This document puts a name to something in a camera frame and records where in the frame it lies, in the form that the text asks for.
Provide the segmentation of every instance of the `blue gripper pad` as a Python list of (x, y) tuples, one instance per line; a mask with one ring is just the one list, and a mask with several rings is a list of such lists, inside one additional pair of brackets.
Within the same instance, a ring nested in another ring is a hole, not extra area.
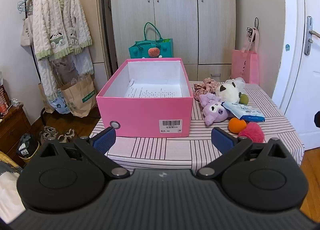
[(110, 150), (115, 142), (116, 130), (112, 127), (104, 129), (90, 139), (90, 144), (103, 154)]
[(237, 139), (218, 127), (211, 131), (212, 144), (222, 153), (229, 151), (237, 143)]

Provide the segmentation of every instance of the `teal handbag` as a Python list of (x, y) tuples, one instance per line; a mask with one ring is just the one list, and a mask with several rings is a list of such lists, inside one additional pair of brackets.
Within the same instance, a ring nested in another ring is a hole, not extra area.
[[(147, 40), (146, 37), (146, 26), (147, 24), (152, 25), (157, 33), (159, 34), (159, 40)], [(173, 57), (173, 49), (172, 49), (172, 38), (163, 39), (159, 30), (150, 22), (147, 22), (143, 29), (144, 38), (143, 41), (137, 41), (133, 46), (129, 47), (129, 53), (131, 59), (137, 58), (151, 58), (148, 54), (148, 50), (150, 48), (157, 47), (160, 49), (160, 55), (163, 58), (172, 58)]]

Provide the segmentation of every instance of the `wooden nightstand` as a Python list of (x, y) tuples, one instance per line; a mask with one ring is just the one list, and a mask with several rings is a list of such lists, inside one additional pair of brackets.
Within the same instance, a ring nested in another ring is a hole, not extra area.
[(31, 128), (22, 107), (23, 104), (12, 106), (0, 122), (0, 150), (21, 167), (25, 162), (17, 155), (17, 146), (22, 135), (30, 133)]

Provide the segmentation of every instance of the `striped tablecloth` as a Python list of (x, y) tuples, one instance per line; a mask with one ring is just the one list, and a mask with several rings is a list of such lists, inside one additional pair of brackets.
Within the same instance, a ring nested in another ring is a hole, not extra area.
[[(281, 113), (270, 97), (258, 86), (246, 84), (243, 93), (249, 97), (249, 104), (258, 108), (266, 121), (259, 125), (265, 134), (265, 142), (271, 137), (278, 137), (288, 148), (296, 162), (300, 165), (304, 146), (293, 126)], [(211, 130), (220, 127), (228, 130), (226, 120), (206, 126), (199, 102), (193, 102), (190, 134), (185, 138), (129, 138), (117, 137), (116, 143), (105, 154), (118, 164), (133, 171), (135, 168), (157, 169), (192, 169), (194, 172), (218, 158), (221, 153), (211, 143)], [(93, 129), (90, 137), (104, 130), (102, 119)]]

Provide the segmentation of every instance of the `pink paper bag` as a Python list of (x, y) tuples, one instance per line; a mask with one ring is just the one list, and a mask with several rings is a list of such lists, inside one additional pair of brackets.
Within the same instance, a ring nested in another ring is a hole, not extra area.
[[(252, 40), (255, 38), (254, 50)], [(259, 45), (259, 32), (253, 28), (252, 39), (248, 45), (245, 43), (242, 50), (232, 50), (231, 78), (242, 77), (246, 83), (259, 84), (259, 69), (257, 49)]]

